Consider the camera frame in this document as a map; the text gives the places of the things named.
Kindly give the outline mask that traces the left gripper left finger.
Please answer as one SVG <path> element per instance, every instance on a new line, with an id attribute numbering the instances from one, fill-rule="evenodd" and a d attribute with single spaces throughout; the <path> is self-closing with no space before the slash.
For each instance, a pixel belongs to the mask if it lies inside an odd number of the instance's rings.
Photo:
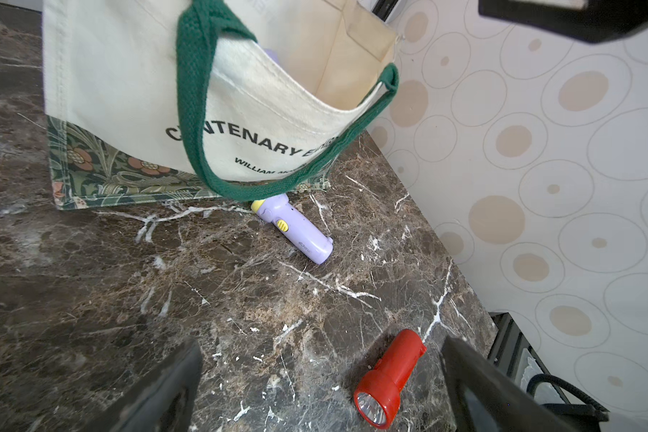
<path id="1" fill-rule="evenodd" d="M 188 338 L 83 430 L 189 430 L 202 370 L 199 344 Z"/>

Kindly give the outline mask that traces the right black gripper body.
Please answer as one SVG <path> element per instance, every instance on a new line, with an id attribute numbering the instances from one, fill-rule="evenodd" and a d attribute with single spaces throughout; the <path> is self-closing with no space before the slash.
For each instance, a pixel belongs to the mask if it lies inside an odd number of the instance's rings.
<path id="1" fill-rule="evenodd" d="M 478 12 L 591 44 L 626 39 L 648 29 L 648 1 L 480 0 Z"/>

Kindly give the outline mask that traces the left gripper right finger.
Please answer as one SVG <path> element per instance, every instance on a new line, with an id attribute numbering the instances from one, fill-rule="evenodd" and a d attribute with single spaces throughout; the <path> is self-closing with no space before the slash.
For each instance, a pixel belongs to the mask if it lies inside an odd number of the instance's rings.
<path id="1" fill-rule="evenodd" d="M 572 430 L 464 340 L 447 337 L 441 360 L 457 431 Z"/>

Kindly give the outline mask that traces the purple flashlight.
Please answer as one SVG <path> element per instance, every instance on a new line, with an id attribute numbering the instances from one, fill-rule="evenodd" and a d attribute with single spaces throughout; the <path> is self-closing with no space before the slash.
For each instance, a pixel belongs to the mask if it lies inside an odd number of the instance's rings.
<path id="1" fill-rule="evenodd" d="M 280 66 L 280 62 L 278 60 L 277 54 L 273 50 L 264 49 L 264 53 L 271 59 L 271 61 L 275 65 L 277 65 L 278 67 Z"/>
<path id="2" fill-rule="evenodd" d="M 296 210 L 286 194 L 256 200 L 250 208 L 262 221 L 273 224 L 313 263 L 321 265 L 330 257 L 333 240 Z"/>

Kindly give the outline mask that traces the cream green tote bag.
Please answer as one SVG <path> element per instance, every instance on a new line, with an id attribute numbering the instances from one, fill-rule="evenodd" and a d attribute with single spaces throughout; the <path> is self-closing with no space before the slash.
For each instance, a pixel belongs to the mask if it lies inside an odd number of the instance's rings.
<path id="1" fill-rule="evenodd" d="M 397 41 L 356 1 L 47 1 L 55 203 L 317 187 L 394 99 Z"/>

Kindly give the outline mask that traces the red flashlight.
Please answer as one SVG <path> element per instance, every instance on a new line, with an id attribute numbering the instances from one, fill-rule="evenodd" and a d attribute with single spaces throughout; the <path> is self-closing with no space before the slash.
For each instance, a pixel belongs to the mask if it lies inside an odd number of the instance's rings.
<path id="1" fill-rule="evenodd" d="M 427 352 L 420 336 L 402 330 L 354 392 L 356 409 L 371 426 L 388 429 L 401 406 L 401 392 Z"/>

